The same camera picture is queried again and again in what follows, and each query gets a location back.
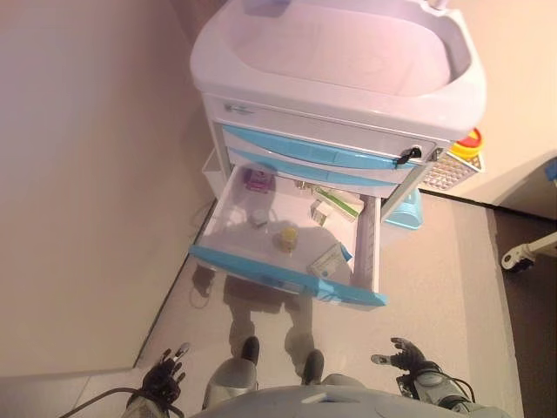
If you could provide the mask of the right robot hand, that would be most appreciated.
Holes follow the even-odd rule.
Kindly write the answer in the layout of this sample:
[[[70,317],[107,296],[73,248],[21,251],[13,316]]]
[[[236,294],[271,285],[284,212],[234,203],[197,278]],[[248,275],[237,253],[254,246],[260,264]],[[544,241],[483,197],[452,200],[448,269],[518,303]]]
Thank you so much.
[[[398,350],[396,354],[373,354],[371,362],[380,366],[396,367],[399,370],[414,374],[422,369],[426,357],[411,341],[402,337],[392,337],[390,342]]]

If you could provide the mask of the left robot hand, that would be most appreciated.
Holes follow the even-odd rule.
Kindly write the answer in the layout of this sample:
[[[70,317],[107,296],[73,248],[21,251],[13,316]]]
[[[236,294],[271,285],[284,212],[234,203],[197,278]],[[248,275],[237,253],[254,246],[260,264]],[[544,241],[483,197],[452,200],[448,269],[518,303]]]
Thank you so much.
[[[185,377],[185,372],[178,374],[182,367],[180,360],[190,347],[189,342],[184,342],[175,351],[167,348],[144,376],[141,390],[155,400],[171,405],[179,397],[179,383]]]

